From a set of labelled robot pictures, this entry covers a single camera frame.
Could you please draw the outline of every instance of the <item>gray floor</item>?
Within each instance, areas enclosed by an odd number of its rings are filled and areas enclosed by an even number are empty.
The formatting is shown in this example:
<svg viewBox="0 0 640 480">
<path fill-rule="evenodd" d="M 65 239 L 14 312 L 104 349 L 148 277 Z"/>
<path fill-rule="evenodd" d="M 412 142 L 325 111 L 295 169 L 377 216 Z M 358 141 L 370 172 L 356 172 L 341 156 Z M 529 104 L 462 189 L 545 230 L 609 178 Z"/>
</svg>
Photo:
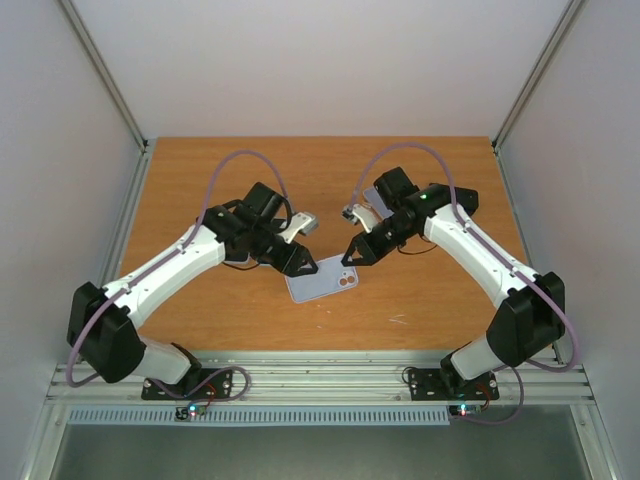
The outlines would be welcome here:
<svg viewBox="0 0 640 480">
<path fill-rule="evenodd" d="M 568 407 L 525 409 L 501 427 L 77 425 L 60 452 L 61 480 L 589 478 Z"/>
</svg>

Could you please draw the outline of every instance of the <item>table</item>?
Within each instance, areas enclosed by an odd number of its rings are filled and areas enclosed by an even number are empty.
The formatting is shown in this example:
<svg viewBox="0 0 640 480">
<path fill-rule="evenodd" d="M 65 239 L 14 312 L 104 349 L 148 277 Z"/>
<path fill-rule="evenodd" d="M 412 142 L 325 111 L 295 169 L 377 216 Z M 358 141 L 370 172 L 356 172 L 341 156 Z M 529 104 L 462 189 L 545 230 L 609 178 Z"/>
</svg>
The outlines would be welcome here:
<svg viewBox="0 0 640 480">
<path fill-rule="evenodd" d="M 524 260 L 500 171 L 486 137 L 236 137 L 157 141 L 122 266 L 122 274 L 176 241 L 198 214 L 209 177 L 228 153 L 250 148 L 281 171 L 298 210 L 320 227 L 298 237 L 317 260 L 343 253 L 360 232 L 341 216 L 368 160 L 398 141 L 440 151 L 456 184 L 480 194 L 474 219 L 507 251 Z M 384 157 L 367 177 L 401 165 L 418 185 L 444 183 L 428 154 L 404 149 Z M 242 198 L 254 182 L 278 184 L 260 160 L 238 157 L 225 167 L 210 205 Z M 407 251 L 424 249 L 419 238 Z M 284 277 L 269 267 L 240 272 L 219 266 L 165 302 L 141 334 L 190 350 L 377 350 L 459 347 L 484 332 L 494 309 L 482 289 L 444 251 L 397 252 L 358 268 L 353 289 L 295 304 Z"/>
</svg>

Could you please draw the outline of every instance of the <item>metal grille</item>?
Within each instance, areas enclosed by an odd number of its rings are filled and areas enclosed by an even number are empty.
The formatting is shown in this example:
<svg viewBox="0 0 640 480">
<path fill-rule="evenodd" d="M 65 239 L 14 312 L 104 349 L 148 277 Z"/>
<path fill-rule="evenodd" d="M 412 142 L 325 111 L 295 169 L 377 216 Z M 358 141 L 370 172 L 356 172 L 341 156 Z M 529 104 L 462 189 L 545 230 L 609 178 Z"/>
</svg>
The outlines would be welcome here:
<svg viewBox="0 0 640 480">
<path fill-rule="evenodd" d="M 308 425 L 448 425 L 441 406 L 406 407 L 218 407 L 190 421 L 175 418 L 169 406 L 77 406 L 74 425 L 202 425 L 210 427 Z"/>
</svg>

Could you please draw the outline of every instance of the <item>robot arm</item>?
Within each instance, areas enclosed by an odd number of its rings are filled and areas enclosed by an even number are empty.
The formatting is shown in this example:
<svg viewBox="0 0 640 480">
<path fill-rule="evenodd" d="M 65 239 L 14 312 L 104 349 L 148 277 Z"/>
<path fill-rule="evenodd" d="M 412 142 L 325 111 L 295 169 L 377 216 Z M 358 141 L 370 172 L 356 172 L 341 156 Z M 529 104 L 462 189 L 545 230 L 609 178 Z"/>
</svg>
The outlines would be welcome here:
<svg viewBox="0 0 640 480">
<path fill-rule="evenodd" d="M 311 233 L 317 220 L 300 212 L 290 215 L 285 229 L 276 229 L 274 217 L 285 202 L 256 183 L 243 200 L 209 208 L 194 235 L 197 224 L 137 270 L 102 289 L 84 284 L 73 297 L 69 344 L 75 345 L 96 310 L 111 302 L 89 331 L 80 354 L 108 383 L 140 375 L 171 385 L 184 383 L 182 390 L 189 391 L 199 378 L 198 361 L 184 348 L 141 337 L 137 330 L 164 301 L 232 252 L 247 252 L 288 276 L 316 273 L 309 251 L 294 238 Z"/>
<path fill-rule="evenodd" d="M 343 216 L 352 223 L 362 223 L 365 231 L 351 241 L 343 265 L 373 265 L 403 246 L 409 237 L 421 235 L 451 255 L 497 309 L 484 335 L 442 360 L 440 375 L 452 395 L 488 371 L 502 365 L 520 365 L 564 335 L 561 320 L 514 272 L 535 283 L 561 309 L 562 281 L 554 273 L 540 276 L 518 262 L 475 225 L 471 215 L 478 206 L 477 192 L 456 189 L 462 224 L 455 215 L 447 186 L 432 184 L 420 190 L 399 167 L 383 174 L 374 186 L 393 215 L 378 223 L 359 205 L 344 211 Z M 477 237 L 507 259 L 508 265 L 498 261 Z"/>
</svg>

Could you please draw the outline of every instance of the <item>white wall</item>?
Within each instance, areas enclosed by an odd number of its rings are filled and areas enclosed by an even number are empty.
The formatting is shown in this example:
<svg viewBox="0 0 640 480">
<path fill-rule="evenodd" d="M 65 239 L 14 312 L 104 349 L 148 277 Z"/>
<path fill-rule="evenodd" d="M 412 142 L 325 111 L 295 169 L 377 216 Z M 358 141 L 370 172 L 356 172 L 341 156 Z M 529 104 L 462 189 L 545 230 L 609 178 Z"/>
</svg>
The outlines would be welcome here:
<svg viewBox="0 0 640 480">
<path fill-rule="evenodd" d="M 0 478 L 13 479 L 137 152 L 54 1 L 0 2 L 0 65 Z"/>
<path fill-rule="evenodd" d="M 76 0 L 143 133 L 497 133 L 566 0 Z"/>
<path fill-rule="evenodd" d="M 640 3 L 589 2 L 508 138 L 534 264 L 567 286 L 623 475 L 640 478 Z"/>
</svg>

